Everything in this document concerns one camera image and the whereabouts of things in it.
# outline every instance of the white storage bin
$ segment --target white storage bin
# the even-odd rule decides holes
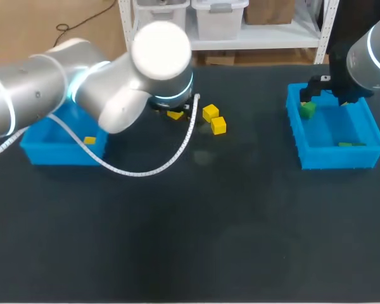
[[[163,20],[173,22],[184,30],[189,5],[190,0],[134,0],[139,27]]]
[[[197,12],[200,40],[235,39],[249,0],[191,0]]]

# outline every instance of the dark tabletop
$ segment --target dark tabletop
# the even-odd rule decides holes
[[[380,161],[302,171],[287,85],[326,66],[195,71],[205,126],[165,172],[34,167],[0,156],[0,301],[380,301]],[[380,128],[380,94],[369,100]],[[187,122],[146,110],[106,159],[150,170]]]

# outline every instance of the blue tray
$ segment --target blue tray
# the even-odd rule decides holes
[[[107,133],[78,105],[66,102],[55,113],[83,141],[96,137],[96,143],[87,147],[98,157],[105,152]],[[33,165],[99,165],[50,118],[33,124],[20,143]]]
[[[366,100],[339,106],[337,98],[322,91],[312,98],[317,108],[306,120],[299,114],[304,87],[307,84],[290,84],[286,102],[302,169],[373,168],[380,157],[380,131]],[[338,143],[365,146],[340,147]]]

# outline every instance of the yellow block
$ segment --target yellow block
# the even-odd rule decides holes
[[[211,122],[211,119],[216,118],[218,116],[220,116],[220,111],[215,105],[210,104],[209,106],[203,108],[203,118],[207,122]]]
[[[83,140],[84,144],[95,144],[96,143],[96,138],[95,137],[90,137],[86,136]]]
[[[219,135],[227,132],[227,124],[223,117],[211,119],[211,129],[214,135]]]
[[[177,113],[177,112],[167,111],[167,116],[169,116],[170,118],[173,118],[174,120],[178,120],[181,116],[183,116],[183,114],[184,112]]]

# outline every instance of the green block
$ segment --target green block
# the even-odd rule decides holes
[[[366,146],[366,144],[362,142],[339,142],[339,147],[353,147],[353,146]]]
[[[311,119],[315,114],[317,105],[310,101],[309,103],[300,106],[300,117],[304,119]]]
[[[353,144],[351,142],[339,142],[338,146],[339,147],[352,147]]]

